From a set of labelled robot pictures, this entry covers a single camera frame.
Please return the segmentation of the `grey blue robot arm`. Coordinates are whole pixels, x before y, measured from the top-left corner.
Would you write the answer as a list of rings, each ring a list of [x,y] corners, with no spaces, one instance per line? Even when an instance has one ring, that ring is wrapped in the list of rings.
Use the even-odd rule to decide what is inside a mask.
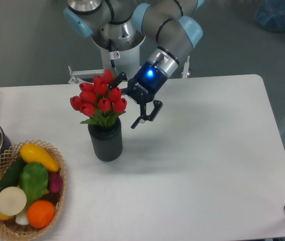
[[[161,1],[156,5],[142,3],[128,12],[123,1],[68,1],[63,11],[71,27],[88,37],[106,24],[122,25],[131,21],[142,35],[153,39],[157,48],[128,81],[124,94],[140,105],[140,116],[132,124],[153,121],[162,108],[155,95],[187,58],[203,35],[201,26],[189,15],[203,1]]]

